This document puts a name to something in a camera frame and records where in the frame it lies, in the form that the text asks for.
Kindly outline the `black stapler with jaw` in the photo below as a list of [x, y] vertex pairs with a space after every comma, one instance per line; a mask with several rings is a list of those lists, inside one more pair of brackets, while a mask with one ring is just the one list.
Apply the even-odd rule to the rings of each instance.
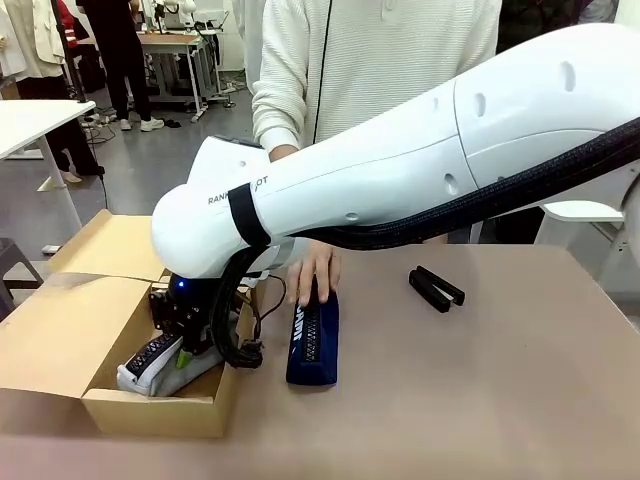
[[447, 313], [451, 305], [462, 306], [465, 292], [421, 265], [409, 273], [410, 286], [436, 311]]

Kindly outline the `white desk with white leg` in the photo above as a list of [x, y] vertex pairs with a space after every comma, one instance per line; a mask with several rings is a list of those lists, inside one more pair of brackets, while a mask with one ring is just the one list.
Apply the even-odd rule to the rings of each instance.
[[95, 107], [94, 101], [0, 100], [0, 160], [30, 144], [38, 146], [48, 166], [53, 192], [60, 202], [71, 235], [82, 228], [82, 223], [56, 165], [46, 134]]

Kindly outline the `grey metal stool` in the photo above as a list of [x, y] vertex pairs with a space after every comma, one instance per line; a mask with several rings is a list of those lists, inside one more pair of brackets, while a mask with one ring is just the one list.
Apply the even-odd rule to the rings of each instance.
[[[32, 275], [32, 280], [5, 280], [5, 275], [21, 264]], [[43, 279], [19, 249], [14, 240], [0, 238], [0, 323], [15, 310], [13, 290], [37, 290]]]

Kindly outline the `large cardboard box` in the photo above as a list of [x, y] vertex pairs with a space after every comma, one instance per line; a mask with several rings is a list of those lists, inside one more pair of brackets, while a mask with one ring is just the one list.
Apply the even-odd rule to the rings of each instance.
[[173, 397], [120, 391], [116, 369], [156, 331], [144, 280], [53, 276], [0, 323], [0, 389], [80, 400], [119, 436], [223, 436], [238, 372], [221, 364]]

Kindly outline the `small white background robot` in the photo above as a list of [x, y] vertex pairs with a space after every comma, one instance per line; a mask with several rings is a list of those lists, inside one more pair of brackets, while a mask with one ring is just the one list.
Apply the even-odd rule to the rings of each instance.
[[159, 29], [191, 29], [194, 27], [195, 0], [151, 0], [154, 19]]

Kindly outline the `grey CAMPUS pencil case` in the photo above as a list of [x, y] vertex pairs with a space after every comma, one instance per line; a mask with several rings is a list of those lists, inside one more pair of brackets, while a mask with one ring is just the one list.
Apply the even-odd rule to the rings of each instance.
[[181, 336], [165, 333], [150, 340], [117, 367], [118, 388], [146, 397], [170, 397], [223, 361], [213, 345], [204, 353], [193, 356], [189, 365], [179, 370], [176, 359], [182, 343]]

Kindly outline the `person in white sweater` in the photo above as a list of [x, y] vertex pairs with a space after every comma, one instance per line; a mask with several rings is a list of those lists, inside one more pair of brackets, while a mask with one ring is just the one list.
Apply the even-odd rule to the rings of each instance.
[[299, 150], [494, 56], [502, 0], [266, 0], [254, 137]]

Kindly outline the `large white table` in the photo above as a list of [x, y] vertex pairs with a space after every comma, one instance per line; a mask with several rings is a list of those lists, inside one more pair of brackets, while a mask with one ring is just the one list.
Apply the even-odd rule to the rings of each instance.
[[562, 201], [542, 206], [544, 216], [534, 243], [569, 247], [585, 225], [604, 223], [619, 226], [621, 212], [592, 201]]

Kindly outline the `bystander in dark green jacket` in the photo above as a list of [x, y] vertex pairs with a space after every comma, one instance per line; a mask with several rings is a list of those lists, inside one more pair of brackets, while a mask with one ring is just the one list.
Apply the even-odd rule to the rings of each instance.
[[496, 52], [578, 23], [587, 0], [502, 0]]

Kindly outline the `navy blue zipper pencil case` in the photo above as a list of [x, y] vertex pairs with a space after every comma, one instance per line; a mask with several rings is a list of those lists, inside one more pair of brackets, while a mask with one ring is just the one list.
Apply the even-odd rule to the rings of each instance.
[[331, 291], [319, 301], [313, 279], [309, 302], [296, 304], [289, 344], [286, 381], [298, 386], [331, 386], [338, 380], [339, 303]]

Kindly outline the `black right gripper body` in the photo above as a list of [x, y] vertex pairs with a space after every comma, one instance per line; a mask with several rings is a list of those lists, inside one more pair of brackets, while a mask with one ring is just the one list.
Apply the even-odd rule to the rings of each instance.
[[149, 303], [155, 327], [183, 338], [187, 353], [204, 353], [214, 345], [210, 314], [218, 279], [186, 279], [172, 274], [168, 287], [152, 290]]

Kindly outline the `bystander in black clothes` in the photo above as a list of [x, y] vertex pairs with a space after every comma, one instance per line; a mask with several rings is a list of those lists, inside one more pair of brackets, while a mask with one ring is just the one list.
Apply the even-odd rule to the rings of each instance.
[[111, 103], [122, 131], [129, 131], [129, 83], [134, 106], [140, 117], [140, 130], [151, 132], [164, 127], [164, 121], [151, 114], [146, 90], [143, 50], [135, 28], [139, 0], [76, 0], [76, 6], [91, 26], [106, 69]]

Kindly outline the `wooden-top workbench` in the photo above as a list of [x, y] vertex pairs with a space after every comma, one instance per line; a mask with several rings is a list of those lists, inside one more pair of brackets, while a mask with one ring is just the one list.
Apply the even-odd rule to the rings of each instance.
[[[139, 33], [145, 59], [151, 60], [151, 71], [156, 80], [158, 94], [151, 95], [150, 100], [160, 103], [193, 104], [195, 112], [191, 122], [197, 123], [208, 109], [208, 95], [212, 87], [206, 79], [209, 73], [207, 60], [202, 60], [206, 53], [206, 43], [199, 35]], [[189, 73], [190, 93], [174, 95], [173, 87], [178, 84], [178, 60], [183, 55]]]

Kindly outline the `black stand pole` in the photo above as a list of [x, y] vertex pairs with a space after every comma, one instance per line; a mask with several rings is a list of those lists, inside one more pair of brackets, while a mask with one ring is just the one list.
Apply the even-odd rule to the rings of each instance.
[[56, 6], [56, 0], [49, 0], [51, 7], [52, 7], [52, 12], [55, 16], [55, 21], [56, 21], [56, 29], [59, 33], [61, 42], [62, 42], [62, 47], [63, 47], [63, 51], [64, 51], [64, 57], [65, 57], [65, 65], [66, 65], [66, 71], [68, 73], [68, 76], [71, 80], [71, 85], [72, 85], [72, 90], [73, 93], [75, 94], [75, 98], [80, 101], [80, 102], [85, 102], [87, 100], [84, 89], [82, 87], [82, 83], [81, 83], [81, 79], [79, 76], [79, 72], [77, 70], [75, 61], [74, 61], [74, 56], [72, 53], [72, 49], [73, 48], [69, 48], [66, 40], [65, 40], [65, 35], [64, 35], [64, 28], [61, 24], [61, 21], [59, 19], [59, 15], [58, 15], [58, 8]]

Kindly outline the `bystander in beige jacket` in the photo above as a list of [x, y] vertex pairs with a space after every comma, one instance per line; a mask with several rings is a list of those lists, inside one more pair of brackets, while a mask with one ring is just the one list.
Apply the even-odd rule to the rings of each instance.
[[[0, 57], [19, 50], [14, 69], [18, 94], [27, 100], [68, 100], [63, 64], [66, 57], [51, 0], [0, 0]], [[46, 134], [63, 179], [78, 183], [100, 176], [100, 166], [80, 124], [72, 119]]]

